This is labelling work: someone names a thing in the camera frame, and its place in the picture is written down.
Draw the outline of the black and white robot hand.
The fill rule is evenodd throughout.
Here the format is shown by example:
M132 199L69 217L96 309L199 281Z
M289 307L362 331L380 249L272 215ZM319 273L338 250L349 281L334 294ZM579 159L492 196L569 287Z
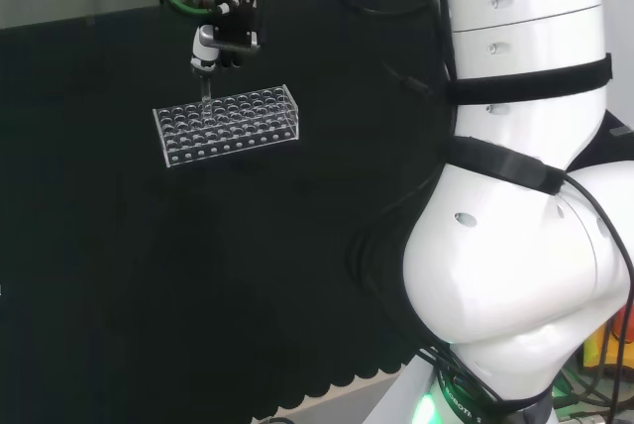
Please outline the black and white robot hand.
M266 0L193 0L205 13L192 44L191 70L202 80L239 68L264 41Z

